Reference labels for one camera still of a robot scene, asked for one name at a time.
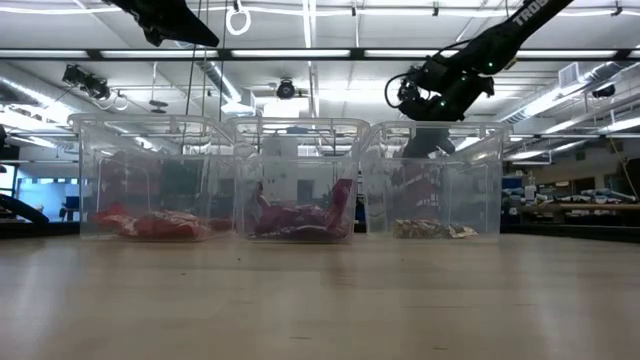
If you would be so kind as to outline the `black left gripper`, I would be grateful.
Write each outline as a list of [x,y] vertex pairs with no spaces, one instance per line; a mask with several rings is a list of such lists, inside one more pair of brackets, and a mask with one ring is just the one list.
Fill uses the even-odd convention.
[[[171,39],[205,47],[217,47],[220,39],[187,6],[185,0],[112,0],[131,15],[148,43],[160,46]],[[165,28],[166,16],[173,16]]]

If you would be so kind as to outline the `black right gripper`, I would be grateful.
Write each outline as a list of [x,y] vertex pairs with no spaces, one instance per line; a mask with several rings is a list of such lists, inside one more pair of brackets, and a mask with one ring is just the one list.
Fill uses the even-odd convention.
[[[478,97],[482,94],[487,97],[495,94],[492,77],[465,69],[448,57],[428,56],[418,67],[421,74],[417,85],[422,99],[400,102],[398,106],[412,120],[462,121],[465,112]],[[426,158],[435,151],[453,154],[456,146],[449,136],[448,127],[416,127],[414,136],[403,150],[403,157]]]

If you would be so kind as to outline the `purple Skittles candy pack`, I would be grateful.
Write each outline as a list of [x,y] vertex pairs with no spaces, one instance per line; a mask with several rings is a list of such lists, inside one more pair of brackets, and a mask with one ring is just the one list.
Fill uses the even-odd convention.
[[254,231],[256,234],[267,233],[268,230],[270,229],[271,222],[272,222],[271,205],[269,201],[266,199],[266,197],[264,196],[263,192],[264,192],[263,184],[259,182],[257,184],[256,191],[255,191],[255,200],[259,207],[257,222],[254,228]]
[[353,229],[354,201],[351,190],[353,180],[339,179],[331,194],[330,206],[325,217],[326,229],[336,238],[347,237]]
[[326,215],[326,211],[316,205],[271,205],[262,210],[254,233],[261,238],[294,238],[306,230],[325,230]]

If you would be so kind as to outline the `small clear plastic bin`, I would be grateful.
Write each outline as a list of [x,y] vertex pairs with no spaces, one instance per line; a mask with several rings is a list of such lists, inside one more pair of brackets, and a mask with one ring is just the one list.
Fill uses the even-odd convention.
[[[189,243],[139,240],[89,221],[114,203],[135,220],[163,210],[195,215],[208,227],[210,218],[234,220],[239,137],[229,126],[175,115],[75,114],[69,122],[78,135],[82,238]],[[199,241],[227,232],[211,229]]]
[[340,243],[352,237],[368,122],[237,117],[228,123],[252,147],[236,165],[240,236],[297,243]]

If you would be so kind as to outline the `white cylindrical machine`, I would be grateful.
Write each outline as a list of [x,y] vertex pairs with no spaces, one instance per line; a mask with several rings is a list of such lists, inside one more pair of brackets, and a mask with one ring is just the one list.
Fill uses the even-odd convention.
[[262,143],[263,191],[269,201],[295,203],[297,200],[298,141],[294,137],[274,136]]

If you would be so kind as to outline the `silver ventilation duct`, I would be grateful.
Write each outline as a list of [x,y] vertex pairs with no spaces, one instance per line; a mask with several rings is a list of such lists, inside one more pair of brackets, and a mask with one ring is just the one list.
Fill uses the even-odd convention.
[[195,64],[218,90],[220,96],[227,102],[238,103],[242,95],[237,88],[224,76],[222,70],[210,61],[196,61]]

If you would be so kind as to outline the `black frame bar with lights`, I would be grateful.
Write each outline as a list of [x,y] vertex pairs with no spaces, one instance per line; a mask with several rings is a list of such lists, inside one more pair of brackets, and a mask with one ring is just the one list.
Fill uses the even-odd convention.
[[[436,49],[410,48],[308,48],[308,49],[0,49],[0,60],[155,62],[212,59],[221,61],[409,61],[434,55]],[[640,60],[633,49],[524,49],[520,61],[621,61]]]

